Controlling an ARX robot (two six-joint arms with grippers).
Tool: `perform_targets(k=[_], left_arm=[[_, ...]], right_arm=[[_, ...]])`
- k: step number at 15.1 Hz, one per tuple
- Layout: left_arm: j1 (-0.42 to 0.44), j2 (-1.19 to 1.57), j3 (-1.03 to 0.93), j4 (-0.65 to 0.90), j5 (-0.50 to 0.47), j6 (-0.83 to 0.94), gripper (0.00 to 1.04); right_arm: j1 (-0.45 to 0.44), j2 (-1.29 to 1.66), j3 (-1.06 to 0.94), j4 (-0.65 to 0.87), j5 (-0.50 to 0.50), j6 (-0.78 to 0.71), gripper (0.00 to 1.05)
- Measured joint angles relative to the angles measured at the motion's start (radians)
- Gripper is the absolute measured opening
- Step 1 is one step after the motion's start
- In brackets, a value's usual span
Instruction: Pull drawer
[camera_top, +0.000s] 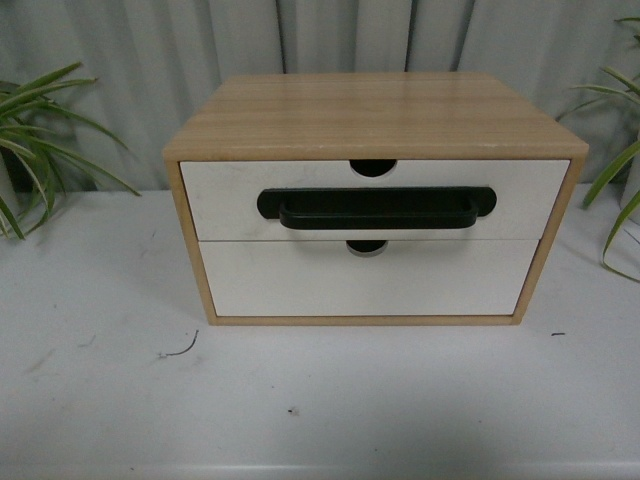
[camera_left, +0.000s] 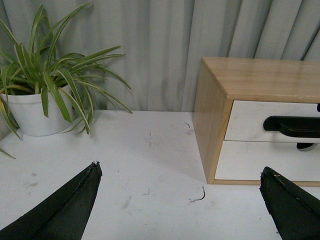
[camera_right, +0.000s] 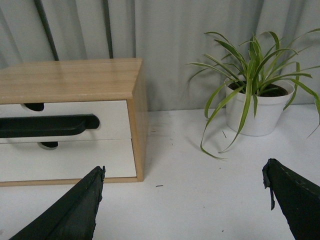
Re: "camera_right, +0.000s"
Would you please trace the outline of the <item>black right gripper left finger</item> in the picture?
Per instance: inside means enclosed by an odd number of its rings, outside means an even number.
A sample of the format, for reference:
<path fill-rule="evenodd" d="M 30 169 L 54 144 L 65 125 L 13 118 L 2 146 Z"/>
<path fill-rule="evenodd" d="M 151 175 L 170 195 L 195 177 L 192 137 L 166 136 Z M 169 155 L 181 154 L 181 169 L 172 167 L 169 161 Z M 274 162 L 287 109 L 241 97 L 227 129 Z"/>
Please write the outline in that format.
<path fill-rule="evenodd" d="M 106 168 L 97 166 L 12 240 L 91 240 Z"/>

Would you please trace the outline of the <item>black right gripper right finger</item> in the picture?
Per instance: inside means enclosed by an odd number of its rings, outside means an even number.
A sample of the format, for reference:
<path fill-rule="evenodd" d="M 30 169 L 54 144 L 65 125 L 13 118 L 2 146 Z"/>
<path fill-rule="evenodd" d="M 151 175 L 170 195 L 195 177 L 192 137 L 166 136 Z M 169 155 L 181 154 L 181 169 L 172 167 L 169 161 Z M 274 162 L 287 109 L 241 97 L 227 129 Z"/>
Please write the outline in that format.
<path fill-rule="evenodd" d="M 270 190 L 271 209 L 277 200 L 296 240 L 320 238 L 320 187 L 281 164 L 268 159 L 262 169 L 263 184 Z"/>

